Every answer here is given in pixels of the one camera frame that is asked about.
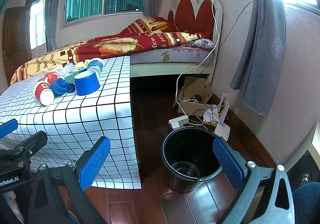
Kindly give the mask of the black plastic trash bucket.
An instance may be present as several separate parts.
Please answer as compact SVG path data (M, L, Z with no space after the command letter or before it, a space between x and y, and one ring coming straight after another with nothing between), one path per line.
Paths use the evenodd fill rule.
M197 126L180 127L167 135L161 145L161 158L171 190L193 191L221 173L213 151L216 138L213 132Z

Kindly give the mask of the red white paper cup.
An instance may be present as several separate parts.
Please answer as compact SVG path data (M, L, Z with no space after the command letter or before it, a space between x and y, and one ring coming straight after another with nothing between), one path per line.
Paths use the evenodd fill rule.
M54 93L46 81L37 82L34 88L34 96L43 106L48 106L54 101Z

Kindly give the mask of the white grid tablecloth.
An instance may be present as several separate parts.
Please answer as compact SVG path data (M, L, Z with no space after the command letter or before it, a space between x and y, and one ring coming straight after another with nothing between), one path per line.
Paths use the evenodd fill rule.
M42 130L47 144L31 157L31 170L39 165L64 166L77 160L102 136L111 150L93 186L115 189L141 187L133 134L130 103L130 58L107 58L94 93L79 96L69 93L48 106L34 96L38 76L10 86L1 95L1 123L18 122L13 132L1 138L1 148L13 149Z

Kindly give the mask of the yellow cloth bundle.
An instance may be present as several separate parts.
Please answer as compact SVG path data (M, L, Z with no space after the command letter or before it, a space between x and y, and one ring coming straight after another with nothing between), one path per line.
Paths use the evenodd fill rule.
M85 61L78 62L77 64L74 65L74 68L76 70L87 68L87 65L90 63L90 61L91 60L85 60Z

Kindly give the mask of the brown wooden door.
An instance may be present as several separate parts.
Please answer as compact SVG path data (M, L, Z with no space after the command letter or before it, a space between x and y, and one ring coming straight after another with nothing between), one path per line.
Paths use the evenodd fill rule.
M32 58L28 47L26 21L26 6L8 8L4 12L2 46L8 84L16 69Z

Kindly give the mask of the green white carton box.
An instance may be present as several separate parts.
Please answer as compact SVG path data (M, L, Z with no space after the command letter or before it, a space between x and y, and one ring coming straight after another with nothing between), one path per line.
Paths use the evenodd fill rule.
M64 79L67 83L74 83L75 77L76 77L78 74L80 74L80 73L82 73L82 72L84 72L84 71L86 71L85 68L84 68L83 70L73 71L73 72L69 73L68 75L66 75L63 79Z

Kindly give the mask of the clear plastic bag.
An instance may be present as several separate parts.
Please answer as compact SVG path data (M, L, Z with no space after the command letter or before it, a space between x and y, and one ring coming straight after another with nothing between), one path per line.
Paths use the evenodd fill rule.
M57 77L63 78L70 74L74 70L74 64L67 63L65 66L60 65L52 70L52 73L56 74Z

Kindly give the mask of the white wifi router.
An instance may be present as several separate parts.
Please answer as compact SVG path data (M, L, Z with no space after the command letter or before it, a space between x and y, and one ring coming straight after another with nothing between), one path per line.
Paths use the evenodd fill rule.
M224 123L226 116L227 116L227 112L229 110L229 105L228 102L226 102L226 93L223 93L220 99L219 104L217 105L218 107L222 107L223 105L223 110L219 116L219 122L217 123L215 130L214 130L214 134L216 134L217 136L222 137L225 141L228 141L229 138L229 133L230 133L230 127L228 125L226 125Z

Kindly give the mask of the blue white paper cup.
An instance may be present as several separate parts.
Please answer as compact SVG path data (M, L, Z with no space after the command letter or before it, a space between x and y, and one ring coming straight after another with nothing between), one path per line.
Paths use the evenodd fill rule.
M99 78L103 70L103 67L104 67L104 63L102 59L93 58L87 64L87 71L95 72L97 78Z

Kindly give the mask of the blue cloth rag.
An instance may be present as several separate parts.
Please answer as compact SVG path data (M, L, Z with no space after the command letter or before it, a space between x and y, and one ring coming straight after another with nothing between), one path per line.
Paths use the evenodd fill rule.
M73 93L75 91L75 85L73 83L65 81L62 78L58 78L49 86L53 91L55 97L64 95L65 93Z

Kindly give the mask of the red plastic bag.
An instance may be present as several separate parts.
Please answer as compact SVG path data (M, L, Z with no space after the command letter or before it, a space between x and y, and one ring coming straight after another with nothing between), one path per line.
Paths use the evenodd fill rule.
M37 82L46 82L48 84L52 84L56 82L58 79L57 75L55 73L46 73L44 77L40 78Z

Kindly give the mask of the cardboard box on floor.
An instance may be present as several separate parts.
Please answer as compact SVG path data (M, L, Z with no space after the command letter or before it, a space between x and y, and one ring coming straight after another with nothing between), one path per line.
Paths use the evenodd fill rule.
M178 95L178 112L183 115L203 117L206 104L212 95L211 84L205 78L186 76Z

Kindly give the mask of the large blue paper cup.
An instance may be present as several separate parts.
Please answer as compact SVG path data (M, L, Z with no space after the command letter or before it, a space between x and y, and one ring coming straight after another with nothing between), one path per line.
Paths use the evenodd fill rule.
M74 77L76 93L85 96L94 93L100 88L97 75L94 71L83 71Z

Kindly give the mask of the grey window curtain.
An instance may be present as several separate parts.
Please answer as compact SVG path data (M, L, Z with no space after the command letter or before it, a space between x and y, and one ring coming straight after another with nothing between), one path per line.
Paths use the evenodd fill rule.
M47 52L56 49L55 32L57 23L57 12L59 7L59 0L46 0L45 4L45 27L46 27L46 46Z

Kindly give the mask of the grey curtain right wall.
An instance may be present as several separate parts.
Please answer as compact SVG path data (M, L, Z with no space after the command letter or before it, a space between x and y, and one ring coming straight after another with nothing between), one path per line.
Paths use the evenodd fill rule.
M271 109L283 66L286 17L282 0L253 0L249 30L231 82L243 104L266 117Z

